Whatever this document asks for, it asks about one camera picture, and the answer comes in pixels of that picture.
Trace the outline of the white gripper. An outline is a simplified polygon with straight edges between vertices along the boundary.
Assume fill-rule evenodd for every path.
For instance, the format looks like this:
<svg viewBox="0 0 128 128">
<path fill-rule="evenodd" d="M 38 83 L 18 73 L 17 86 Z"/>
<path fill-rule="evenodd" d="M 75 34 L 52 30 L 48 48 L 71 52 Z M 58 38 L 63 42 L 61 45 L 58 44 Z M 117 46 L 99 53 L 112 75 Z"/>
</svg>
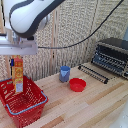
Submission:
<svg viewBox="0 0 128 128">
<path fill-rule="evenodd" d="M 9 40 L 7 34 L 0 33 L 0 55 L 12 55 L 10 63 L 12 79 L 14 70 L 13 55 L 35 55 L 37 51 L 37 43 L 33 37 L 20 38 L 17 35 L 13 35 L 12 40 Z"/>
</svg>

